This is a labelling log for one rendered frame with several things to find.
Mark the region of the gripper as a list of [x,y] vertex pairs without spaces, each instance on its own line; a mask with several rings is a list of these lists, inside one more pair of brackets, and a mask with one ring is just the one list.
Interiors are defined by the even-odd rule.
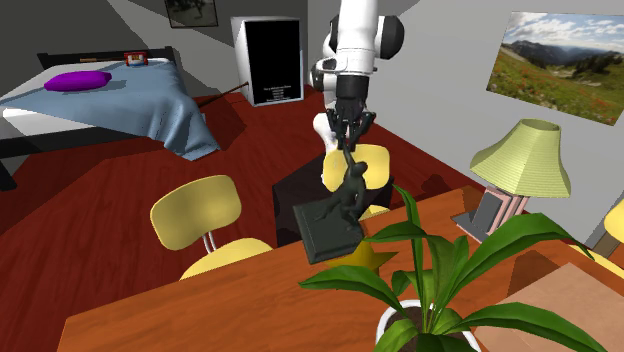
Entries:
[[360,137],[368,132],[374,122],[376,118],[374,112],[363,112],[366,99],[366,76],[339,75],[337,77],[335,109],[327,109],[326,114],[339,150],[343,150],[348,145],[349,151],[354,152]]

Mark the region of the dark green figure statue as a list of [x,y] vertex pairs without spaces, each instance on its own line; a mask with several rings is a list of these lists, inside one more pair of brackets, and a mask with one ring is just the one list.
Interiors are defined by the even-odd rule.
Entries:
[[364,212],[366,162],[356,162],[352,148],[342,149],[347,169],[343,181],[326,199],[293,207],[310,264],[352,253],[363,238],[359,217]]

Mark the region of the yellow chair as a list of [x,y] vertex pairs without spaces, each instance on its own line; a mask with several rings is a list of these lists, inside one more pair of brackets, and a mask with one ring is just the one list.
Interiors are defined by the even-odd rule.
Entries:
[[[393,184],[389,151],[380,145],[358,144],[350,157],[355,163],[365,162],[368,166],[362,175],[366,193],[360,220],[387,211]],[[325,155],[321,180],[330,192],[335,193],[343,184],[348,166],[343,150],[334,149]]]
[[[607,213],[603,225],[605,234],[591,250],[572,244],[570,247],[579,253],[590,253],[595,262],[624,279],[624,199]],[[619,248],[623,257],[620,261],[611,261],[609,257]]]
[[150,221],[161,244],[181,250],[201,240],[206,255],[182,274],[187,279],[272,249],[256,238],[241,238],[221,247],[213,232],[235,222],[242,204],[231,177],[214,175],[186,183],[159,199],[150,210]]

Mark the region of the white cabinet with black front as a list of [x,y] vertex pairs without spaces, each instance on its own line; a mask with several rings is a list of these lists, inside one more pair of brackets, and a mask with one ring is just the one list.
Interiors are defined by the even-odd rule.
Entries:
[[304,98],[299,19],[238,16],[231,29],[241,92],[252,106]]

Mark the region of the brown wooden stick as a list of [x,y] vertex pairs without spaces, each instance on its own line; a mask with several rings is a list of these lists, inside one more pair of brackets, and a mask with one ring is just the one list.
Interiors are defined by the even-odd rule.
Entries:
[[248,85],[249,85],[249,82],[248,82],[248,81],[246,81],[246,82],[244,82],[243,84],[240,84],[240,85],[238,85],[238,86],[236,86],[236,87],[234,87],[234,88],[231,88],[231,89],[229,89],[229,90],[227,90],[227,91],[225,91],[225,92],[223,92],[223,93],[220,93],[220,94],[218,94],[218,95],[214,95],[214,96],[210,96],[210,97],[208,97],[208,98],[205,98],[205,99],[203,99],[203,100],[198,101],[198,102],[197,102],[197,106],[198,106],[199,108],[201,108],[201,107],[203,107],[203,106],[206,106],[206,105],[208,105],[208,104],[210,104],[210,103],[212,103],[212,102],[214,102],[214,101],[216,101],[216,100],[218,100],[218,99],[220,99],[220,98],[222,98],[222,97],[226,96],[227,94],[233,93],[234,91],[239,90],[239,89],[241,89],[241,88],[243,88],[243,87],[246,87],[246,86],[248,86]]

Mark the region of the yellow star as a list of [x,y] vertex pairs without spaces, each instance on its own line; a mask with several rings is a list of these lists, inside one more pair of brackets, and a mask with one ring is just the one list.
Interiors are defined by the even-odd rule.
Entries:
[[380,275],[380,267],[397,255],[397,252],[375,252],[369,242],[362,241],[353,253],[325,261],[330,267],[338,266],[362,266],[376,275]]

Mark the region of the lamp with yellow-green shade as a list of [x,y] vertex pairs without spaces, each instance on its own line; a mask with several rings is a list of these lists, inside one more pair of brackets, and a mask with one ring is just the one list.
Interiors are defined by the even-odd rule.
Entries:
[[540,119],[522,119],[497,143],[477,152],[470,170],[488,182],[478,207],[453,221],[483,242],[520,215],[531,198],[568,198],[571,183],[561,161],[561,128]]

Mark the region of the green plant in white pot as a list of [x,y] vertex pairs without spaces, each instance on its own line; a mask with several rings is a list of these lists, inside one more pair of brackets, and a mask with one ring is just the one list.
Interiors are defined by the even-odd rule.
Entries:
[[366,267],[341,265],[299,284],[305,289],[362,292],[398,312],[400,320],[383,332],[373,352],[399,352],[410,340],[416,342],[415,352],[472,352],[472,347],[456,335],[478,326],[520,330],[575,352],[607,352],[585,331],[542,308],[504,303],[461,317],[448,306],[466,285],[501,261],[536,243],[568,238],[561,226],[542,213],[514,215],[471,251],[465,236],[449,241],[427,234],[420,226],[411,194],[406,190],[400,194],[406,205],[406,221],[391,224],[370,239],[378,243],[410,241],[413,270],[396,271],[386,283]]

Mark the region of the bed with blue blanket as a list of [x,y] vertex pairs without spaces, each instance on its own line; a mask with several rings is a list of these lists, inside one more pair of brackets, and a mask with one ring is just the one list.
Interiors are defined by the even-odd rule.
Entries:
[[0,97],[0,190],[17,184],[2,160],[149,137],[196,160],[218,150],[187,94],[172,47],[48,54],[40,74]]

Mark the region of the wooden table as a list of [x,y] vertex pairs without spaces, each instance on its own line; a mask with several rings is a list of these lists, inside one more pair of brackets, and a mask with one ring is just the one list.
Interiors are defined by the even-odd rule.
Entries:
[[[429,234],[464,234],[451,217],[475,209],[465,186],[417,203]],[[624,279],[560,241],[535,250],[557,267],[573,263],[624,295]],[[462,317],[507,297],[517,254],[463,288],[449,307]],[[388,305],[360,292],[308,290],[324,270],[302,242],[138,294],[66,320],[57,352],[371,352]]]

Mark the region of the tan flat board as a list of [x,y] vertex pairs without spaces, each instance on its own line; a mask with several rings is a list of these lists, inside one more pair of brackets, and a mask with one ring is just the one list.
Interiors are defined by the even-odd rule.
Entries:
[[[566,264],[504,300],[552,311],[598,341],[607,352],[624,352],[624,295]],[[482,326],[476,338],[489,352],[574,352],[523,331]]]

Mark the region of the dark framed wall picture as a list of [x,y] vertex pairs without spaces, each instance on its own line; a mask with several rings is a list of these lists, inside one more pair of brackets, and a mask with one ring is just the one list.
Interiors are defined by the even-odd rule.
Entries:
[[172,28],[216,27],[214,0],[164,0]]

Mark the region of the landscape wall picture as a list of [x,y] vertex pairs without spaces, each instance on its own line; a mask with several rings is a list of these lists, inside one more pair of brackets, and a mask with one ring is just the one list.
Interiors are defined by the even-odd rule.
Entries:
[[615,125],[624,113],[624,15],[512,12],[486,90]]

